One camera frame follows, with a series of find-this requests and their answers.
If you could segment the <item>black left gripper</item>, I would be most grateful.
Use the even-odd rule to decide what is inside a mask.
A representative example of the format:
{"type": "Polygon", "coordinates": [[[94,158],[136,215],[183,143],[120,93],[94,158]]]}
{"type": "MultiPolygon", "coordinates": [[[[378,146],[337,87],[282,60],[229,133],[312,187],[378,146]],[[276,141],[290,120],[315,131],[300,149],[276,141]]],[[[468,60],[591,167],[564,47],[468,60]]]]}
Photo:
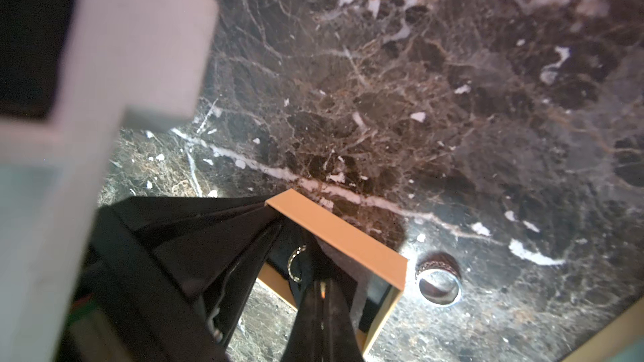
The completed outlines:
{"type": "Polygon", "coordinates": [[[133,197],[99,209],[55,360],[226,360],[282,229],[263,198],[133,197]]]}

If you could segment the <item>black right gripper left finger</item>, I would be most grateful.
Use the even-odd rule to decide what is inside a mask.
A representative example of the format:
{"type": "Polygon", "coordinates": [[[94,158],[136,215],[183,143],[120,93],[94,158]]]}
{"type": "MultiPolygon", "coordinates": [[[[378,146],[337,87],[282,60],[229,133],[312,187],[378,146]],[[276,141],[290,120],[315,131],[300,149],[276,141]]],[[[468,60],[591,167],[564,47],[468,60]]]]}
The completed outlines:
{"type": "Polygon", "coordinates": [[[310,284],[304,292],[283,352],[283,362],[322,361],[324,348],[323,335],[324,300],[320,282],[310,284]]]}

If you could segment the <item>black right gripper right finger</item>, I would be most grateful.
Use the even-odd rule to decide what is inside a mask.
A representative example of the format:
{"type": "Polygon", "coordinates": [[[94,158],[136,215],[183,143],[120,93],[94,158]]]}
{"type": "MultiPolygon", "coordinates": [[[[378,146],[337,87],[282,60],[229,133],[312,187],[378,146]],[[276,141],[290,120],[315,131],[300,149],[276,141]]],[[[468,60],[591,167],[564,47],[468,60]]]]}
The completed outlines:
{"type": "Polygon", "coordinates": [[[364,361],[344,294],[334,281],[325,282],[324,361],[364,361]]]}

